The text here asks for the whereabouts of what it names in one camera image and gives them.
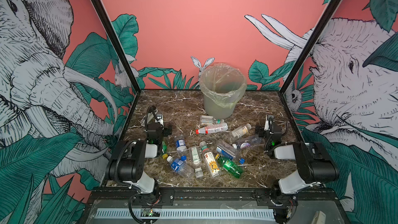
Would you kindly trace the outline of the purple label clear bottle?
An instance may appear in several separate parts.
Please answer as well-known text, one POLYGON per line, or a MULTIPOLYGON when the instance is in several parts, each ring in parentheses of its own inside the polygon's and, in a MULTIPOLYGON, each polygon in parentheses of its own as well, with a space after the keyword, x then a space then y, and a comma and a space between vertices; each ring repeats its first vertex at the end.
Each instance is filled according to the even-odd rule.
POLYGON ((257 134, 250 136, 250 137, 246 137, 246 138, 242 138, 240 140, 235 141, 232 144, 232 147, 234 147, 237 150, 242 150, 251 146, 256 146, 261 144, 263 141, 263 138, 259 137, 257 134))

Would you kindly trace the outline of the blue label clear water bottle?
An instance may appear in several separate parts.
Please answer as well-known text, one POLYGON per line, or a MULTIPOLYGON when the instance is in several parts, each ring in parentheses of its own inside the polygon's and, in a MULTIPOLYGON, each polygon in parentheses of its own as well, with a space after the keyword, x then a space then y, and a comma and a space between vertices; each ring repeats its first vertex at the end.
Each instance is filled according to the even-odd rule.
POLYGON ((177 154, 180 157, 188 156, 188 148, 186 146, 186 141, 183 134, 174 137, 174 142, 176 145, 177 154))

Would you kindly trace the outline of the small green bottle yellow cap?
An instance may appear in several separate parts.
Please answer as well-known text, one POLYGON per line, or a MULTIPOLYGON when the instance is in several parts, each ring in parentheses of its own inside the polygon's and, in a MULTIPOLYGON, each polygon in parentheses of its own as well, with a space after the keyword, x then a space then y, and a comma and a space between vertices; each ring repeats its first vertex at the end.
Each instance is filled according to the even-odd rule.
POLYGON ((165 141, 162 142, 162 158, 164 160, 166 160, 168 158, 167 145, 166 145, 165 141))

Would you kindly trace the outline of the white cap orange label bottle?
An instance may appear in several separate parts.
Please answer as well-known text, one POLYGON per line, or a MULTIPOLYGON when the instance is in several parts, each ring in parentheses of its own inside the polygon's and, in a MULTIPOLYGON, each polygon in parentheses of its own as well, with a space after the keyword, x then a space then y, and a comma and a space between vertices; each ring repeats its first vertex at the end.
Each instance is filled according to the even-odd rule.
POLYGON ((245 136, 252 129, 251 124, 243 124, 238 128, 234 129, 231 134, 233 139, 240 139, 245 136))

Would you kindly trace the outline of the clear bottle blue cap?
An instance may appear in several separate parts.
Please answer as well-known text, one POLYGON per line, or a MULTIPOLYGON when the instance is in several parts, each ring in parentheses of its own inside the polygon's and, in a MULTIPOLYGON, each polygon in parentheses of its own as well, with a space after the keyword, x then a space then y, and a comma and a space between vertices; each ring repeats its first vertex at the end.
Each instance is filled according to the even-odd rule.
POLYGON ((245 159, 240 155, 240 151, 223 140, 218 140, 216 142, 216 152, 239 164, 245 163, 245 159))

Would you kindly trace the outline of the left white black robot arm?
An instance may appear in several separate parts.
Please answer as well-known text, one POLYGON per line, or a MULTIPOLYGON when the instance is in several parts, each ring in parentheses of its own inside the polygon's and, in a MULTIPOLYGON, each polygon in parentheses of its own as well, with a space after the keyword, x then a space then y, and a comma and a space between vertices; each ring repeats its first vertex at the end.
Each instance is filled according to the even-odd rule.
POLYGON ((120 186, 135 189, 145 197, 161 196, 158 182, 144 172, 147 158, 166 157, 167 145, 163 140, 171 135, 172 127, 164 126, 163 115, 147 114, 144 117, 145 140, 122 141, 117 144, 106 167, 105 179, 120 186))

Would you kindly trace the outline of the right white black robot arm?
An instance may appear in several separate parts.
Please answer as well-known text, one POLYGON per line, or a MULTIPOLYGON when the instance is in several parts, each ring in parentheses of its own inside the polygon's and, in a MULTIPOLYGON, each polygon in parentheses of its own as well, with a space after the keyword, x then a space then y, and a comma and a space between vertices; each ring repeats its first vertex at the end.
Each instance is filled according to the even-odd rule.
POLYGON ((263 127, 257 126, 255 133, 265 139, 267 156, 278 160, 294 160, 296 170, 274 182, 269 198, 275 206, 292 203, 295 195, 308 187, 318 186, 339 179, 340 170, 320 142, 282 142, 288 132, 275 123, 273 115, 267 115, 263 127))

